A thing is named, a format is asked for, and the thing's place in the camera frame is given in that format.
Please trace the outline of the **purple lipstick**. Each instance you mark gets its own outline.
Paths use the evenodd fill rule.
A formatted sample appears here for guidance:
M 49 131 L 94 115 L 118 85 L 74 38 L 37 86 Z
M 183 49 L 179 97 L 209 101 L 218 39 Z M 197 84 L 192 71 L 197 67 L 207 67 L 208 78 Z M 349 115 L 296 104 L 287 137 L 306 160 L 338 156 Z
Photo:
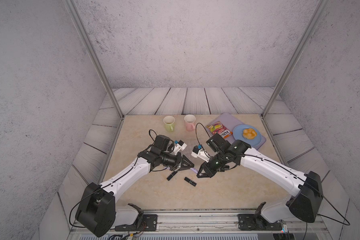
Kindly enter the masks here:
M 192 170 L 194 173 L 198 173 L 198 170 L 196 170 L 195 168 L 190 168 L 190 170 Z

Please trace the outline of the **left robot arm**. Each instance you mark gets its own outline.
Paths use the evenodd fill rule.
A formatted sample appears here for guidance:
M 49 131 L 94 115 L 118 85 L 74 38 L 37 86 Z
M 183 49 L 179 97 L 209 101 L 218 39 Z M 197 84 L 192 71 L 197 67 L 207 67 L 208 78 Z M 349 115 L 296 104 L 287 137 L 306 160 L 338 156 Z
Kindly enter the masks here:
M 144 229 L 144 211 L 134 204 L 117 207 L 117 201 L 134 183 L 158 166 L 173 172 L 193 168 L 194 164 L 181 153 L 186 147 L 183 141 L 157 135 L 153 143 L 139 152 L 120 173 L 99 185 L 90 183 L 75 206 L 75 219 L 80 227 L 98 238 L 111 230 L 139 232 Z

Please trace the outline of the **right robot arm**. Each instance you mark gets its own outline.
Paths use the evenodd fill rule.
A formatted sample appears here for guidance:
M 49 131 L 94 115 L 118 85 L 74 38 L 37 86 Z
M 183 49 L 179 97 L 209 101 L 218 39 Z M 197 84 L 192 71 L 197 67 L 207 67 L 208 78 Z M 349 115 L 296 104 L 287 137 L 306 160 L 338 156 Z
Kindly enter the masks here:
M 213 157 L 207 155 L 202 145 L 195 146 L 192 151 L 194 158 L 204 160 L 197 173 L 198 178 L 211 178 L 231 162 L 241 165 L 289 193 L 287 198 L 280 201 L 261 203 L 255 213 L 256 219 L 270 224 L 293 217 L 306 223 L 315 222 L 321 203 L 325 200 L 321 178 L 317 173 L 310 171 L 305 174 L 288 168 L 241 140 L 230 144 L 219 134 L 210 137 L 207 145 L 215 152 Z

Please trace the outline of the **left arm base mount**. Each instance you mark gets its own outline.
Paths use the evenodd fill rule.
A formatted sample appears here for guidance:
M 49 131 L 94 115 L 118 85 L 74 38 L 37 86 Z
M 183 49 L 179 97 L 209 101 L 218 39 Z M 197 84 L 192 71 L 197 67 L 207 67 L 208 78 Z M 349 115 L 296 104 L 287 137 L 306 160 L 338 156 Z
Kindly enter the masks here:
M 116 218 L 112 230 L 117 232 L 154 232 L 157 229 L 158 215 L 145 214 L 134 204 L 116 207 Z

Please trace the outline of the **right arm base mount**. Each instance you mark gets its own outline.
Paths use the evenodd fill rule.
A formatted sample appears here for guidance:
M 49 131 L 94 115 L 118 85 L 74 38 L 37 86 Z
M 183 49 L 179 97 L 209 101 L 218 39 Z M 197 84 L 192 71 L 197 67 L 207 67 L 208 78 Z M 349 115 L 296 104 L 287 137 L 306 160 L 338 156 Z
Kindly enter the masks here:
M 281 231 L 280 221 L 269 223 L 261 216 L 261 210 L 266 202 L 261 203 L 254 214 L 238 214 L 238 228 L 241 231 Z

